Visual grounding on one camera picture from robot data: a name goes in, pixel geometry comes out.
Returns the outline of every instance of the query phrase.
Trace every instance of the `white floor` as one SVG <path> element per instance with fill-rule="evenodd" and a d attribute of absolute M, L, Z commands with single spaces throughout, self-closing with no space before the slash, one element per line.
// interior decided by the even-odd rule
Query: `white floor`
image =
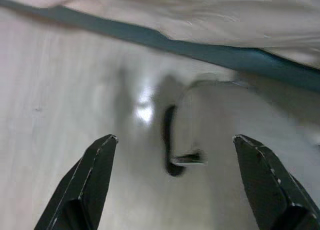
<path fill-rule="evenodd" d="M 222 67 L 0 9 L 0 228 L 33 229 L 97 138 L 119 138 L 101 230 L 211 228 L 204 169 L 164 169 L 161 120 L 199 74 Z M 320 94 L 241 74 L 320 143 Z"/>

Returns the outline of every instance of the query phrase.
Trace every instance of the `floor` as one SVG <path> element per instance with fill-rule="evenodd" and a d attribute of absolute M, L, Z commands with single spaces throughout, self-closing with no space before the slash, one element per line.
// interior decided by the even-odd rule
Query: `floor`
<path fill-rule="evenodd" d="M 204 169 L 164 169 L 161 123 L 197 78 L 245 78 L 320 144 L 320 94 L 0 9 L 1 229 L 32 229 L 97 138 L 119 138 L 100 230 L 212 229 Z"/>

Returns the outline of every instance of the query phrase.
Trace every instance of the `teal fabric edge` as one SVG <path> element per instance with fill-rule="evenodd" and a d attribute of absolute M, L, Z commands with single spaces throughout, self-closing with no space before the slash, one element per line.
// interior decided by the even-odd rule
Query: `teal fabric edge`
<path fill-rule="evenodd" d="M 156 30 L 96 17 L 63 6 L 35 8 L 10 0 L 0 0 L 0 6 L 36 14 L 88 31 L 187 56 L 228 69 L 259 74 L 320 93 L 319 69 L 287 60 L 258 48 L 170 40 Z"/>

